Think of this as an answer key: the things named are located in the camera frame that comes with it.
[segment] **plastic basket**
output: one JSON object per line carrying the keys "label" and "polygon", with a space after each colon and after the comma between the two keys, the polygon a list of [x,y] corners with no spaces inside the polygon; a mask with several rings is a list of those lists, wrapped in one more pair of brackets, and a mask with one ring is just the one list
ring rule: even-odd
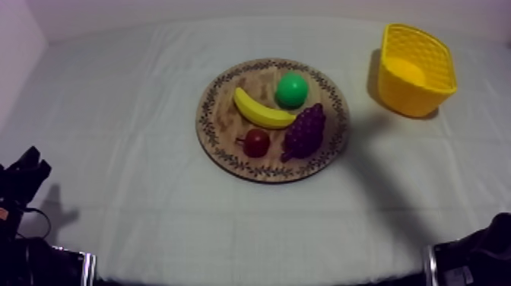
{"label": "plastic basket", "polygon": [[428,33],[404,24],[390,24],[383,35],[379,64],[379,97],[406,116],[433,112],[456,92],[449,49]]}

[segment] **wooden plate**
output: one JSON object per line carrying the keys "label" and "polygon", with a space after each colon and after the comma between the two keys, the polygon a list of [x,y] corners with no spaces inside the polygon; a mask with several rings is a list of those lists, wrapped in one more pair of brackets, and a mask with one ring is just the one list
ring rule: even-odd
{"label": "wooden plate", "polygon": [[[243,88],[258,102],[278,109],[277,84],[285,73],[302,75],[309,84],[306,103],[291,113],[298,114],[314,103],[322,103],[326,115],[321,148],[306,159],[280,161],[285,130],[266,130],[271,139],[262,158],[247,157],[236,138],[245,138],[258,128],[238,112],[233,102],[234,89]],[[286,59],[257,59],[224,71],[206,88],[195,120],[198,140],[209,157],[227,172],[261,183],[300,180],[325,168],[342,151],[348,140],[348,107],[335,84],[320,71]]]}

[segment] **small red fruit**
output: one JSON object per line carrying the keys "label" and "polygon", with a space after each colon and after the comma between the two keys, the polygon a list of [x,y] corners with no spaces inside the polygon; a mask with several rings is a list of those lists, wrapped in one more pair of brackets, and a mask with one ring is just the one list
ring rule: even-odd
{"label": "small red fruit", "polygon": [[245,139],[236,139],[243,142],[243,152],[249,157],[263,157],[270,148],[270,136],[261,129],[250,129]]}

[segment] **purple grapes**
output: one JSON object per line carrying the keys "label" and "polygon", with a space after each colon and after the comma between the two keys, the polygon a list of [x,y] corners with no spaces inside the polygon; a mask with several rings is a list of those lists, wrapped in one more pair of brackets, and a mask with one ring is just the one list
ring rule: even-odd
{"label": "purple grapes", "polygon": [[286,131],[281,161],[286,162],[294,157],[303,159],[316,152],[323,142],[325,121],[320,103],[302,111]]}

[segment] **white tablecloth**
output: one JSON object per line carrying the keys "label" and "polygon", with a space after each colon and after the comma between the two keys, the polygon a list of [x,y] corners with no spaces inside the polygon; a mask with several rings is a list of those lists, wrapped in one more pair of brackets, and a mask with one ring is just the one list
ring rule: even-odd
{"label": "white tablecloth", "polygon": [[[452,49],[459,91],[429,120],[370,98],[384,23],[233,17],[117,30],[52,45],[0,132],[0,162],[36,145],[52,165],[32,206],[50,243],[96,253],[100,274],[193,285],[328,284],[421,267],[428,243],[511,209],[511,52],[428,29]],[[240,180],[201,149],[202,91],[240,62],[281,57],[327,74],[354,123],[309,179]],[[364,131],[373,115],[386,128]],[[41,234],[27,216],[22,232]]]}

